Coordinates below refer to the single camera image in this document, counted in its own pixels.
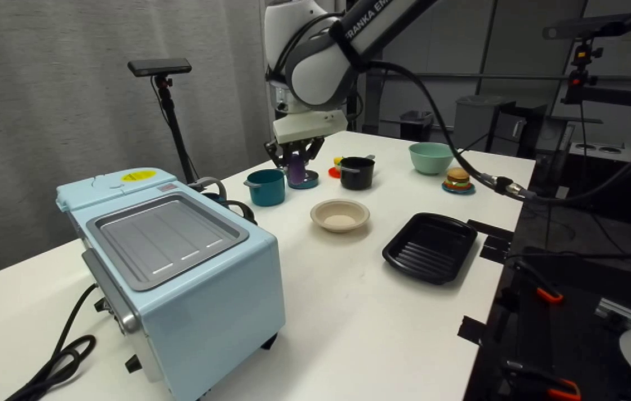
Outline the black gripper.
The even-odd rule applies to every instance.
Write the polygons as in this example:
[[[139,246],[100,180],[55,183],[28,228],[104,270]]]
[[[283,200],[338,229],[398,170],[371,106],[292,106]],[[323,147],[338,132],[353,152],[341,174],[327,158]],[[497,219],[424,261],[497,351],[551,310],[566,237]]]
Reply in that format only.
[[[327,135],[344,132],[347,126],[348,126],[348,117],[341,109],[304,112],[304,114],[283,116],[283,117],[273,123],[274,141],[279,144],[307,141],[304,168],[308,168],[308,163],[320,156],[320,152],[327,143]],[[274,141],[269,141],[263,144],[263,150],[266,150],[269,158],[276,164],[276,170],[283,175],[289,175],[290,163]]]

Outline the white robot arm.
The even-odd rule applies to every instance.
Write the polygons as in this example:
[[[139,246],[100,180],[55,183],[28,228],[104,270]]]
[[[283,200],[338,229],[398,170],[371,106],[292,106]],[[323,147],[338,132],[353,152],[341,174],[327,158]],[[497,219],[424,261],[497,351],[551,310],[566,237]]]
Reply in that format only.
[[[357,0],[344,14],[318,0],[266,0],[266,83],[274,88],[271,160],[294,180],[323,141],[348,126],[357,75],[438,0]]]

